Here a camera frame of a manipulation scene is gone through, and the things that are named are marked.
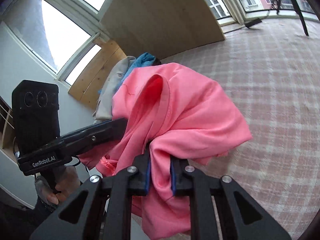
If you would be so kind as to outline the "left hand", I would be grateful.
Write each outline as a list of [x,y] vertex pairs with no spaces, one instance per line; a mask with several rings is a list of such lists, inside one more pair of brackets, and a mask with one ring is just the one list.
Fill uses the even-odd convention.
[[43,176],[35,179],[35,189],[40,199],[48,205],[59,205],[64,202],[77,188],[80,187],[78,173],[74,166],[64,166],[54,169],[56,181],[54,193]]

